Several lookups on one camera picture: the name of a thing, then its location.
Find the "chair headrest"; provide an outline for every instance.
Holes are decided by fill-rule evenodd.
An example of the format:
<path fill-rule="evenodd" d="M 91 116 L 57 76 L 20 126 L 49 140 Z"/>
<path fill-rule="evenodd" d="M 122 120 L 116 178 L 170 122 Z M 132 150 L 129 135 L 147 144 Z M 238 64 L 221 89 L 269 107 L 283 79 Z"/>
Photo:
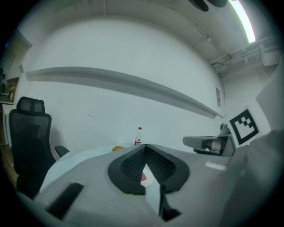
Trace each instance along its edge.
<path fill-rule="evenodd" d="M 22 114 L 43 115 L 45 113 L 43 100 L 21 97 L 17 103 L 17 110 Z"/>

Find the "white desk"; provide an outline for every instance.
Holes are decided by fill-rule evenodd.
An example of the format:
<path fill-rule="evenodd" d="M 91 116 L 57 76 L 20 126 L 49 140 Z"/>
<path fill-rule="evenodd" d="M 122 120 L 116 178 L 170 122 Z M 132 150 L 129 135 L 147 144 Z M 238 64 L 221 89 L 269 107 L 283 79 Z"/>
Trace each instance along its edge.
<path fill-rule="evenodd" d="M 89 158 L 111 153 L 111 150 L 115 146 L 121 146 L 121 147 L 126 148 L 126 147 L 134 146 L 134 143 L 133 144 L 121 143 L 121 144 L 110 145 L 107 147 L 97 147 L 95 149 L 81 151 L 76 154 L 72 154 L 72 153 L 65 154 L 63 157 L 57 160 L 53 164 L 53 166 L 50 167 L 50 169 L 48 170 L 44 178 L 43 184 L 41 185 L 39 192 L 43 191 L 51 182 L 60 178 L 63 174 L 67 173 L 70 169 L 74 168 L 79 163 Z"/>
<path fill-rule="evenodd" d="M 3 131 L 5 136 L 5 142 L 7 145 L 9 145 L 9 147 L 11 147 L 12 142 L 10 134 L 9 114 L 11 110 L 16 109 L 16 106 L 2 104 L 2 108 L 3 108 Z"/>

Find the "ceiling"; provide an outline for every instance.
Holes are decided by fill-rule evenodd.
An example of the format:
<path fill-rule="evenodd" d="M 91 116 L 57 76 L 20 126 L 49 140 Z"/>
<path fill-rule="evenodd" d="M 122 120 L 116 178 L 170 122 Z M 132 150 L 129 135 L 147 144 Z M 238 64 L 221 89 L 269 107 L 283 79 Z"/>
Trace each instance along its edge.
<path fill-rule="evenodd" d="M 251 45 L 230 3 L 218 8 L 207 2 L 209 10 L 203 12 L 188 0 L 48 0 L 45 12 L 50 14 L 45 15 L 53 18 L 55 28 L 98 15 L 128 16 L 155 23 L 188 42 L 223 75 L 232 67 L 260 61 L 257 50 L 260 41 L 273 37 L 271 26 L 260 10 L 249 0 L 240 2 L 255 33 L 256 42 Z"/>

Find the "chair armrest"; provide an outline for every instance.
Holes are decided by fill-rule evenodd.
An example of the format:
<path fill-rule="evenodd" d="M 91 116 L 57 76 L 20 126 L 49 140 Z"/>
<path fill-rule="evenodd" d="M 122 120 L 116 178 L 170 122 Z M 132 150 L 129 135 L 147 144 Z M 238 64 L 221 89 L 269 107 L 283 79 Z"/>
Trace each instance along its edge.
<path fill-rule="evenodd" d="M 217 156 L 220 155 L 220 154 L 217 154 L 217 153 L 213 153 L 211 151 L 200 151 L 200 150 L 196 150 L 196 149 L 193 149 L 193 151 L 197 154 L 217 155 Z"/>
<path fill-rule="evenodd" d="M 56 146 L 55 151 L 59 154 L 60 157 L 70 152 L 67 148 L 63 146 Z"/>

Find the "bottle label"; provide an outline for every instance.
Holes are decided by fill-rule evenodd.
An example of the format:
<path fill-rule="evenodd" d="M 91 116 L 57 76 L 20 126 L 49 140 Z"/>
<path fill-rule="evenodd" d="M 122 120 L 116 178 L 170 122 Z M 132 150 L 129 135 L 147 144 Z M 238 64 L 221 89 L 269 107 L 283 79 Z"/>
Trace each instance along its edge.
<path fill-rule="evenodd" d="M 140 145 L 140 144 L 141 144 L 141 139 L 140 138 L 135 138 L 134 146 Z"/>

